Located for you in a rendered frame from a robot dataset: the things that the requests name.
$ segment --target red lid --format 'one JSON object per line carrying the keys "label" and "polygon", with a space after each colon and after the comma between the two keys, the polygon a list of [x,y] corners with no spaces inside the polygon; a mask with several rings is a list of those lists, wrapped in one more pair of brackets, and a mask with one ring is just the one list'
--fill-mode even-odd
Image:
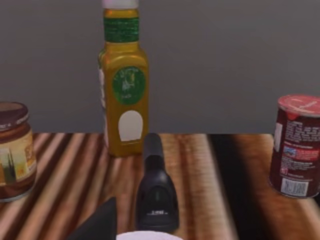
{"label": "red lid", "polygon": [[28,117],[26,105],[19,102],[0,102],[0,132],[25,123]]}
{"label": "red lid", "polygon": [[320,116],[320,97],[308,95],[287,95],[278,100],[279,106],[300,115]]}

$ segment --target glass jar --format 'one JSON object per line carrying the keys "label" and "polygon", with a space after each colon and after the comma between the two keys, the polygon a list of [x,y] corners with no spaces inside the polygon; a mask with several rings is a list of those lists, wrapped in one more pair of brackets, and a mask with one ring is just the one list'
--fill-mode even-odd
{"label": "glass jar", "polygon": [[0,202],[11,202],[31,191],[37,175],[28,108],[0,102]]}

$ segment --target wooden table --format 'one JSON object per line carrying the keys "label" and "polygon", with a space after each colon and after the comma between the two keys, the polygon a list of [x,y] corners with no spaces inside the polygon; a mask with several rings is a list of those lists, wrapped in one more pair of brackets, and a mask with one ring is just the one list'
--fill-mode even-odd
{"label": "wooden table", "polygon": [[[178,195],[184,240],[319,240],[311,199],[268,185],[270,135],[162,134],[166,169]],[[141,156],[110,158],[100,134],[34,135],[36,184],[0,203],[0,240],[63,240],[97,206],[116,196],[118,233],[134,230]]]}

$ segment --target gray wall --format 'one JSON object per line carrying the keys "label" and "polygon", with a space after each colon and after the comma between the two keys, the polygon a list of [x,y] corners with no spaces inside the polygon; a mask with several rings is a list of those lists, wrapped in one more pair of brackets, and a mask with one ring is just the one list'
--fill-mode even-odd
{"label": "gray wall", "polygon": [[[319,0],[141,0],[150,130],[272,133],[277,98],[320,95]],[[101,132],[100,0],[0,1],[0,100],[36,132]]]}

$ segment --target can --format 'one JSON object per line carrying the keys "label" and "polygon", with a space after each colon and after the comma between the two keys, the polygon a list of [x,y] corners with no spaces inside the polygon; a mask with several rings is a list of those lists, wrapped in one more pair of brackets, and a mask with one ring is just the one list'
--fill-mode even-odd
{"label": "can", "polygon": [[320,191],[320,97],[278,100],[269,183],[279,193],[310,198]]}
{"label": "can", "polygon": [[28,108],[19,102],[0,102],[0,202],[17,200],[31,191],[37,161]]}

